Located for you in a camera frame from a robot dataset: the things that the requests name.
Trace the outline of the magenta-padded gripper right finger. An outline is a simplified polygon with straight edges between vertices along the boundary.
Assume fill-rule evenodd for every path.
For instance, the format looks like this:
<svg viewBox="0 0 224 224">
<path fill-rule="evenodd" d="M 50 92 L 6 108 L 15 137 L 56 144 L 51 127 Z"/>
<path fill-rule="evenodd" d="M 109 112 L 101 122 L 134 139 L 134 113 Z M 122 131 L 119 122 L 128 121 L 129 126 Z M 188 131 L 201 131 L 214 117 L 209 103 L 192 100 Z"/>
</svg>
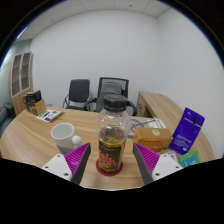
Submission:
<svg viewBox="0 0 224 224">
<path fill-rule="evenodd" d="M 159 155 L 137 143 L 133 144 L 133 154 L 145 185 L 182 169 L 169 155 Z"/>
</svg>

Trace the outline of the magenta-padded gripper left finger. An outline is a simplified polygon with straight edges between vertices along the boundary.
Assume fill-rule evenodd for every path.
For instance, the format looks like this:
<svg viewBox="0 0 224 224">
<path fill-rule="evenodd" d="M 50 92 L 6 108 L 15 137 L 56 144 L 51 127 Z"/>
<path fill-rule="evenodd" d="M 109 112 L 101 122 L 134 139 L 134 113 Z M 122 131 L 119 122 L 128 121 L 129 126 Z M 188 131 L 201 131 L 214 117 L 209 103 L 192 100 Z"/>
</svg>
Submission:
<svg viewBox="0 0 224 224">
<path fill-rule="evenodd" d="M 42 169 L 79 185 L 91 153 L 91 145 L 86 143 L 66 155 L 56 154 Z"/>
</svg>

